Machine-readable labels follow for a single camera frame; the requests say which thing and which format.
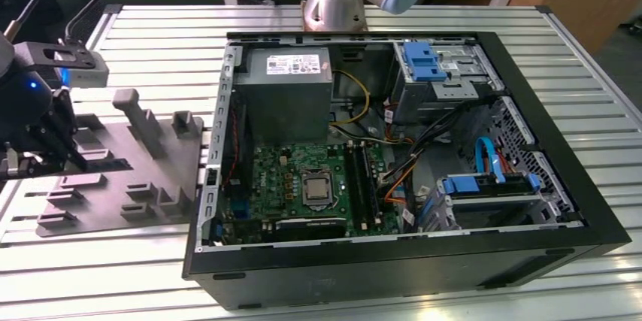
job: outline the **floor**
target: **floor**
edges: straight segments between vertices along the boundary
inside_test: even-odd
[[[596,61],[642,109],[642,35],[630,35],[626,28],[618,28],[596,54]]]

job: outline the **green motherboard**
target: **green motherboard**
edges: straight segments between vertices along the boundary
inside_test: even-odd
[[[258,147],[254,152],[249,218],[278,220],[340,217],[349,221],[348,237],[397,234],[396,209],[384,207],[381,199],[381,222],[377,225],[354,225],[346,147],[346,144]],[[366,152],[372,177],[377,178],[380,172],[386,170],[380,144],[369,146]],[[329,189],[323,189],[325,183],[321,180],[326,180]],[[326,204],[317,205],[315,196],[327,196]]]

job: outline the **blue latch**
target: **blue latch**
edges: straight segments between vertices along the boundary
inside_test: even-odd
[[[445,81],[449,76],[440,68],[440,55],[425,41],[404,43],[406,60],[413,70],[413,80],[417,82]]]
[[[534,173],[528,175],[529,182],[532,182],[533,190],[540,191],[542,189],[542,183],[540,182],[540,177]]]
[[[442,185],[444,185],[444,191],[448,195],[454,193],[454,184],[450,178],[444,180]]]
[[[473,176],[458,176],[450,179],[458,192],[480,192],[478,181]]]

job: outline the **aluminum extrusion table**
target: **aluminum extrusion table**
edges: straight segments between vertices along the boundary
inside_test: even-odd
[[[497,32],[633,242],[528,285],[307,307],[227,312],[181,278],[189,225],[43,239],[35,217],[54,179],[8,183],[0,195],[0,319],[586,319],[642,315],[642,115],[552,14],[534,8],[366,11],[370,29]],[[157,117],[190,109],[213,124],[226,33],[301,30],[298,7],[129,6],[90,40],[109,88],[75,89],[75,111],[125,121],[111,106],[137,87]],[[206,132],[203,145],[209,144]]]

